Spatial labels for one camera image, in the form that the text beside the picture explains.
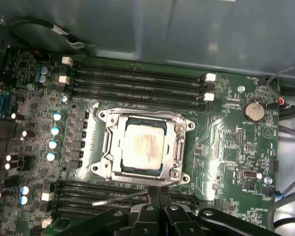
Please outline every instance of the green circuit board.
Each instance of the green circuit board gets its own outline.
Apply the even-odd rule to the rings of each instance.
[[[9,71],[9,81],[12,82],[1,89],[11,95],[8,112],[17,111],[23,114],[26,120],[17,125],[15,138],[8,142],[7,153],[30,154],[35,159],[29,171],[19,174],[20,183],[10,189],[11,194],[0,199],[1,235],[29,236],[31,230],[41,228],[42,221],[50,217],[54,211],[59,210],[58,206],[52,204],[48,210],[41,207],[40,200],[45,183],[56,183],[62,180],[66,183],[82,182],[87,183],[87,186],[107,186],[121,190],[140,191],[144,189],[143,185],[106,182],[89,169],[90,164],[99,161],[102,154],[105,123],[98,119],[98,113],[116,107],[170,111],[182,114],[193,121],[196,128],[187,133],[183,164],[183,171],[191,177],[191,180],[188,184],[171,188],[173,198],[179,195],[178,202],[184,202],[184,196],[195,197],[198,202],[198,206],[194,208],[195,214],[203,207],[214,207],[240,219],[266,227],[267,209],[274,203],[274,198],[263,194],[263,189],[275,186],[279,112],[278,108],[266,109],[266,105],[273,103],[274,99],[264,83],[261,83],[264,78],[131,61],[71,56],[79,66],[110,68],[111,74],[114,70],[122,69],[133,71],[133,73],[144,71],[157,75],[173,74],[181,77],[215,74],[216,80],[212,82],[214,101],[210,101],[205,109],[188,109],[183,104],[180,106],[178,101],[175,107],[166,105],[171,101],[170,99],[166,100],[165,105],[162,105],[164,100],[157,100],[153,105],[152,103],[140,103],[135,99],[132,103],[118,99],[75,96],[67,91],[57,91],[58,78],[62,70],[61,58],[62,55],[51,55],[46,59],[37,59],[33,53],[19,50],[10,50],[8,54],[5,71]],[[48,84],[45,85],[38,82],[42,66],[52,72],[48,76]],[[72,70],[67,73],[69,78],[74,77]],[[30,91],[28,84],[34,85],[34,89]],[[279,85],[274,84],[274,86],[279,91]],[[88,92],[89,88],[82,87],[77,90]],[[63,95],[68,96],[68,101],[65,103],[61,100]],[[261,112],[264,114],[259,121],[253,121],[245,116],[245,109],[249,104],[263,105],[264,110]],[[54,121],[55,112],[61,112],[65,118]],[[53,126],[60,127],[63,132],[53,137],[50,133]],[[29,128],[36,133],[35,138],[21,141],[22,131]],[[72,167],[69,165],[68,150],[77,136],[79,136],[76,138],[78,142],[84,142],[82,148],[84,155],[79,158],[77,166]],[[52,139],[58,140],[61,146],[55,149],[59,157],[49,162],[46,155],[50,152],[48,143]],[[2,171],[0,181],[3,181],[6,175],[7,172]],[[270,177],[273,183],[266,185],[265,177]],[[25,185],[32,186],[31,197],[26,205],[20,205],[20,189]],[[71,191],[71,188],[75,187],[73,184],[68,184],[68,186],[64,187],[64,191]],[[94,200],[99,199],[98,196],[114,197],[123,194],[122,192],[103,193],[104,189],[94,190],[86,185],[82,187],[86,188],[84,194],[96,196]],[[73,200],[68,197],[61,201],[65,205]],[[88,201],[82,199],[79,203],[82,204],[81,209],[78,207],[74,209],[72,206],[70,206],[71,210],[68,210],[69,207],[62,209],[63,216],[44,229],[42,235],[55,235],[85,219],[75,217],[73,213],[79,214],[80,211],[88,212],[89,210],[87,217],[96,214],[90,205],[90,199]],[[107,207],[121,206],[111,204]]]

